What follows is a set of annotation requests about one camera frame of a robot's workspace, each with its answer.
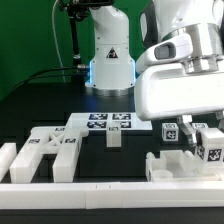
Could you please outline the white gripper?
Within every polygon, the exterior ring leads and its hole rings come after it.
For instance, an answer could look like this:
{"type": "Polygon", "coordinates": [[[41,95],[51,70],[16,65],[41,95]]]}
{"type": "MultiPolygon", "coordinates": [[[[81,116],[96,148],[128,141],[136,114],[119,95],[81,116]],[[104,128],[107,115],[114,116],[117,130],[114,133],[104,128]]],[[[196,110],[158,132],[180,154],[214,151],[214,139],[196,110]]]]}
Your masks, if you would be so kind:
{"type": "Polygon", "coordinates": [[[191,146],[197,145],[192,116],[216,112],[224,130],[224,60],[216,72],[188,75],[181,63],[147,68],[137,79],[134,103],[141,120],[177,117],[177,124],[191,146]]]}

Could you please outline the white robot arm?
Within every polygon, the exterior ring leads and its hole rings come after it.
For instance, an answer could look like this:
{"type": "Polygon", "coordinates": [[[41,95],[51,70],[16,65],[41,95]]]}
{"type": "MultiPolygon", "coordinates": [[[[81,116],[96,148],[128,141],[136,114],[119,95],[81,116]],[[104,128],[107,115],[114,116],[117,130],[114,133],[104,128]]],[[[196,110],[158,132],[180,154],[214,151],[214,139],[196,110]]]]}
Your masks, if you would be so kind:
{"type": "Polygon", "coordinates": [[[224,0],[152,0],[140,16],[146,50],[129,55],[129,20],[113,6],[90,10],[95,56],[86,87],[134,91],[141,120],[175,118],[197,143],[194,115],[224,111],[224,0]]]}

